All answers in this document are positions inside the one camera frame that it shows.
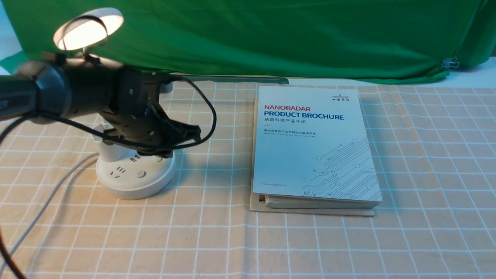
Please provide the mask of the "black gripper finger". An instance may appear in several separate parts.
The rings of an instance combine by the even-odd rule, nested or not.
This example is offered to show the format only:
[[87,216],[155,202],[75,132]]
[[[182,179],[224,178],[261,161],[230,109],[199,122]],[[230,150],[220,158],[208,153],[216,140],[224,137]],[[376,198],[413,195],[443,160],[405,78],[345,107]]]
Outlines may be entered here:
[[200,126],[186,124],[169,118],[163,119],[162,123],[165,126],[163,150],[180,150],[202,143]]

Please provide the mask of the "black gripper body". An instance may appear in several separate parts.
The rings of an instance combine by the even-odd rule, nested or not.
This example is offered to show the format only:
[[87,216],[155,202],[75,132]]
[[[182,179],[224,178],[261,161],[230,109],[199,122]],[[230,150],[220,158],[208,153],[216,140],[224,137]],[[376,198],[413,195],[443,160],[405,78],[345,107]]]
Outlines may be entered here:
[[143,156],[172,158],[175,127],[164,110],[150,97],[140,71],[119,71],[113,79],[113,94],[104,110],[104,119],[115,132],[108,134],[132,142],[126,147]]

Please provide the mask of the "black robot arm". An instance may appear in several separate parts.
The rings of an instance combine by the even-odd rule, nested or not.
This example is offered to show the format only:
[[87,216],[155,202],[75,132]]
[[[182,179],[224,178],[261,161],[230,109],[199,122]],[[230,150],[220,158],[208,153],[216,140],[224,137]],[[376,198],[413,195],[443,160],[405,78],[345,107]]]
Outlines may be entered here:
[[61,122],[141,156],[171,158],[204,141],[199,126],[167,116],[140,70],[108,59],[24,62],[1,77],[0,114],[2,121]]

